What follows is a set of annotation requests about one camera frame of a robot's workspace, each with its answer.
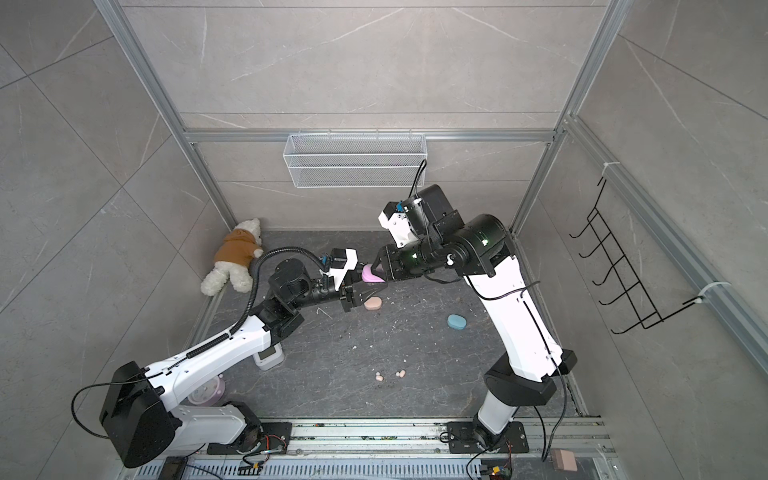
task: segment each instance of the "black mounting plate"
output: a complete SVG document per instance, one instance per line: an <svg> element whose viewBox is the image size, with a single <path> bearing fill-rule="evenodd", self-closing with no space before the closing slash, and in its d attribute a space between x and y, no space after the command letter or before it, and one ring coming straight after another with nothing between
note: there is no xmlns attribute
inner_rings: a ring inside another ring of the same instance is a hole
<svg viewBox="0 0 768 480"><path fill-rule="evenodd" d="M285 439L286 445L290 445L290 434L293 430L293 424L291 422L262 422L261 428L263 429L264 435L277 435L279 438ZM282 445L279 440L272 439L270 442L270 449L274 449L278 445ZM256 454L258 452L261 452L262 450L266 450L266 442L261 441L261 445L256 447L256 449L253 450L253 453ZM237 448L232 445L221 445L220 443L210 443L208 444L208 455L242 455L237 451Z"/></svg>
<svg viewBox="0 0 768 480"><path fill-rule="evenodd" d="M472 422L448 422L448 433L455 439L448 443L451 453L480 453L483 449L478 445L475 439L475 426ZM512 453L528 453L528 437L525 434L523 424L520 422L511 422L504 432L504 437L512 446Z"/></svg>

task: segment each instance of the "marble floor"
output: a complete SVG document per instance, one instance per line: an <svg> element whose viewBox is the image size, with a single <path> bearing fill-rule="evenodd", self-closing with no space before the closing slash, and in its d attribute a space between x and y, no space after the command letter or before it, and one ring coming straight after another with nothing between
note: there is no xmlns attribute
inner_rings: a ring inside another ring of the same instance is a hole
<svg viewBox="0 0 768 480"><path fill-rule="evenodd" d="M267 250L288 245L316 254L356 248L372 261L391 240L387 232L270 231ZM265 263L266 279L280 259ZM246 402L260 417L472 416L485 397L483 373L504 352L480 300L464 283L439 285L424 279L391 285L380 311L344 313L339 303L302 311L304 323L283 341L285 361L266 372L249 357L224 373L225 398ZM234 323L247 301L227 286L210 333ZM448 327L449 314L468 320L461 331ZM404 369L404 378L395 373ZM385 377L375 380L376 372ZM559 416L562 391L541 408ZM522 416L535 416L522 409ZM576 415L568 396L567 415Z"/></svg>

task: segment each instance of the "black hook rack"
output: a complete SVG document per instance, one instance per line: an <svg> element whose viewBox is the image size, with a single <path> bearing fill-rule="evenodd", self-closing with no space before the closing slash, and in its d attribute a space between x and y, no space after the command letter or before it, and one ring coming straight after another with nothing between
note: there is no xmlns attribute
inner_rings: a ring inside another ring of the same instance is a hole
<svg viewBox="0 0 768 480"><path fill-rule="evenodd" d="M654 303L653 299L648 294L648 290L645 289L645 285L643 285L642 280L637 275L637 272L635 271L634 266L632 265L632 262L629 261L629 257L627 257L627 254L624 252L624 249L621 247L621 244L619 243L618 238L616 238L616 236L614 235L613 230L611 230L611 228L608 226L608 223L605 221L605 219L603 218L603 215L600 213L600 211L598 209L598 202L600 202L600 197L603 195L603 190L605 190L605 177L602 177L600 179L600 181L598 182L598 187L600 187L600 193L598 194L597 200L594 201L594 206L592 207L592 210L590 210L589 214L587 215L587 225L581 230L581 232L579 232L578 235L576 235L576 236L570 235L570 234L568 234L568 235L571 238L579 238L579 237L581 237L581 235L584 234L585 231L587 231L587 228L589 228L589 229L592 230L592 233L594 233L594 236L598 240L600 240L600 242L597 244L597 246L594 249L592 249L592 251L590 253L588 253L587 255L582 255L581 253L578 254L581 258L589 258L589 257L592 256L593 253L595 253L596 251L598 251L599 248L602 247L603 253L605 253L605 256L608 258L608 261L611 263L611 267L608 268L608 272L605 273L605 277L603 277L603 280L600 283L595 282L594 280L592 280L592 283L595 286L600 286L600 285L604 284L606 282L606 280L608 280L608 277L611 275L611 272L615 272L616 273L616 278L618 278L619 284L621 285L621 288L622 288L623 292L621 294L619 294L619 296L617 296L616 298L611 300L610 302L603 303L600 300L598 300L598 302L601 305L611 305L612 303L614 303L617 300L619 300L622 296L626 296L627 299L629 300L630 305L632 305L632 310L634 311L634 315L637 317L637 322L633 323L628 328L621 330L620 332L617 332L617 331L611 329L611 333L613 333L615 335L621 335L622 333L629 332L630 330L632 330L634 327L636 327L638 325L642 326L644 329L650 329L652 326L656 326L659 323L662 323L664 320L670 319L672 316L677 315L678 313L682 312L683 310L685 310L689 306L693 306L693 305L696 305L697 303L699 303L696 300L701 301L703 299L703 297L701 295L696 295L694 298L692 298L690 300L684 301L683 302L683 306L681 308L675 310L674 312L670 313L669 315L667 315L667 316L662 316L661 315L661 313L659 312L659 309L656 307L656 304ZM605 229L608 231L608 233L604 237L602 237L602 238L600 238L600 235L598 235L598 231L595 230L594 225L593 225L593 222L595 221L595 219L598 219L598 218L603 223L603 225L605 225ZM605 248L605 241L608 240L609 238L613 238L614 242L616 243L616 246L618 247L619 251L621 252L621 256L618 257L616 260L613 260L611 258L611 255L608 253L608 250ZM632 274L634 275L635 279L637 279L637 281L632 283L630 286L624 285L624 281L621 279L621 275L619 275L618 270L616 270L616 266L622 260L627 263L627 265L629 266L630 270L632 271ZM632 301L632 297L629 294L629 292L633 288L635 288L636 286L639 286L643 290L643 293L648 298L648 301L650 302L650 305L654 308L654 311L651 314L649 314L649 315L647 315L645 317L641 317L640 314L637 312L637 307L634 305L634 301ZM653 322L652 324L646 326L644 322L646 320L650 319L652 316L658 316L659 320L657 320L657 321Z"/></svg>

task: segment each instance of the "white zip tie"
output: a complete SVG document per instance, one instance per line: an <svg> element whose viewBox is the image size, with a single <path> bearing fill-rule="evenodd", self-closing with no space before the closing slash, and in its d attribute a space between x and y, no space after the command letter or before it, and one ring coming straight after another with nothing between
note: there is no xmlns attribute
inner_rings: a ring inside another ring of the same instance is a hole
<svg viewBox="0 0 768 480"><path fill-rule="evenodd" d="M730 286L730 282L712 282L712 283L707 284L706 286L704 286L703 289L701 289L701 291L697 295L697 298L694 299L694 303L702 303L703 302L704 294L707 292L707 290L709 290L713 286L718 286L718 285L723 285L723 286L728 285L728 286Z"/></svg>
<svg viewBox="0 0 768 480"><path fill-rule="evenodd" d="M608 165L618 165L621 162L605 162L603 163L603 173L600 174L601 177L605 177L605 169L608 168Z"/></svg>

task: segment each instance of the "stuffed animal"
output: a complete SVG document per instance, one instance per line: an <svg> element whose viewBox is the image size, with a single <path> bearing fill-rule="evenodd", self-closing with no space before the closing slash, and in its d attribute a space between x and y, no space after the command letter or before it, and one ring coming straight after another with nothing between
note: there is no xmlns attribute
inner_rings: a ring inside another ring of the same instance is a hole
<svg viewBox="0 0 768 480"><path fill-rule="evenodd" d="M263 253L259 219L240 223L232 233L224 237L224 244L214 257L214 269L205 276L200 291L214 296L229 279L237 292L250 292L253 279L248 266L253 258L259 258Z"/></svg>

